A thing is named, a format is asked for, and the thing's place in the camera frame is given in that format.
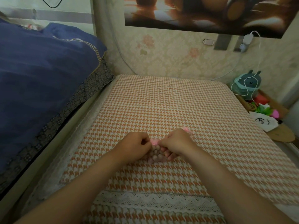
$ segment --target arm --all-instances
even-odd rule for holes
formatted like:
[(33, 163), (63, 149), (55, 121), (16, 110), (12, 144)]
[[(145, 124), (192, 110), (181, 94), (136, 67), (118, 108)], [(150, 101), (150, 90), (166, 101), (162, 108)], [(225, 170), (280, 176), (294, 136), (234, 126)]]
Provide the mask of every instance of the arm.
[(229, 223), (295, 223), (198, 147), (182, 129), (173, 131), (159, 144), (169, 160), (179, 154), (191, 164)]
[(115, 172), (123, 165), (142, 158), (151, 146), (147, 133), (129, 133), (83, 174), (16, 223), (79, 223)]

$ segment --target blue bedding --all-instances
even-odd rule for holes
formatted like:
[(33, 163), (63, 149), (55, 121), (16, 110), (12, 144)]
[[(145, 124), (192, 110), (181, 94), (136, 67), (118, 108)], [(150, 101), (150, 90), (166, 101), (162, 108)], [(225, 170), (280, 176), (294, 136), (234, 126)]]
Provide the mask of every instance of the blue bedding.
[(0, 19), (0, 173), (100, 64), (105, 45), (58, 23), (42, 31)]

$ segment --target floral wallpaper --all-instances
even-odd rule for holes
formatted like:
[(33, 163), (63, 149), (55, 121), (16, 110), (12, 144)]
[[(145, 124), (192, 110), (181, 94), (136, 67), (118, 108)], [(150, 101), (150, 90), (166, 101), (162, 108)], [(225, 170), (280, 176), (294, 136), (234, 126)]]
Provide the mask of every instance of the floral wallpaper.
[(233, 52), (237, 36), (227, 51), (203, 45), (204, 39), (217, 39), (217, 34), (130, 27), (124, 25), (123, 0), (93, 0), (97, 34), (107, 45), (106, 59), (114, 74), (133, 74), (122, 60), (110, 29), (109, 15), (123, 58), (138, 75), (155, 75), (186, 79), (219, 79), (228, 83), (237, 75), (257, 69), (262, 71), (261, 88), (277, 98), (290, 80), (299, 73), (299, 15), (282, 39), (254, 38), (249, 50)]

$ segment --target poster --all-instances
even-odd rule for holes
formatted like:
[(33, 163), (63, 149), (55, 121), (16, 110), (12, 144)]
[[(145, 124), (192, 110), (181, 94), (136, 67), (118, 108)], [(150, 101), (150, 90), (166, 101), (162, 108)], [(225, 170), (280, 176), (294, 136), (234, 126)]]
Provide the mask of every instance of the poster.
[(282, 38), (299, 0), (124, 0), (125, 25)]

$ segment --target black cable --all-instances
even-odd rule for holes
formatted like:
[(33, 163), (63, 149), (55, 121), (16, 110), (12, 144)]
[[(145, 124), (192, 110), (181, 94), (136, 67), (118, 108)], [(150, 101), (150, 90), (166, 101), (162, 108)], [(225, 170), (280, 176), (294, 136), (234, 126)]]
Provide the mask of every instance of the black cable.
[(60, 0), (60, 2), (57, 4), (57, 6), (52, 7), (52, 6), (48, 5), (48, 3), (45, 2), (44, 0), (42, 0), (42, 1), (43, 1), (47, 6), (49, 6), (51, 9), (57, 8), (57, 7), (60, 5), (60, 3), (62, 2), (62, 0)]

